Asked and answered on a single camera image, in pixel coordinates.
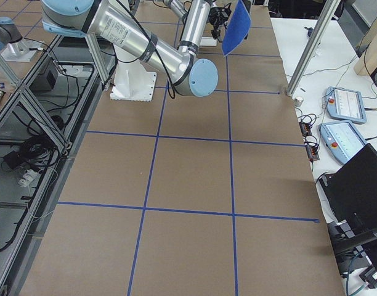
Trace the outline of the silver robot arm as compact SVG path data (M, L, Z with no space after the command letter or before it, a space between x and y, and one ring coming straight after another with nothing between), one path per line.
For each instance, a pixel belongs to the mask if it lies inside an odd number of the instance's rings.
M212 1L192 1L185 10L180 1L166 1L182 19L179 46L172 47L135 18L129 6L117 1L42 1L43 25L55 34L79 36L93 33L153 68L165 72L174 93L205 97L218 83L218 71L197 54L207 23L221 8Z

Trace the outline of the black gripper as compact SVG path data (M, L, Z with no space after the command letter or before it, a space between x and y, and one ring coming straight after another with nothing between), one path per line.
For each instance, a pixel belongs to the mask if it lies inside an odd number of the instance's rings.
M231 2L226 5L219 7L215 3L212 4L209 15L208 22L213 26L211 34L213 39L220 42L221 37L221 27L227 28L229 17L231 15Z

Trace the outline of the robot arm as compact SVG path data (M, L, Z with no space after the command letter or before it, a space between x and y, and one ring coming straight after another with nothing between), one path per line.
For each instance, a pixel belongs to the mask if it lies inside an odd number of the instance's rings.
M0 51L8 44L14 44L23 39L13 20L9 17L0 17Z

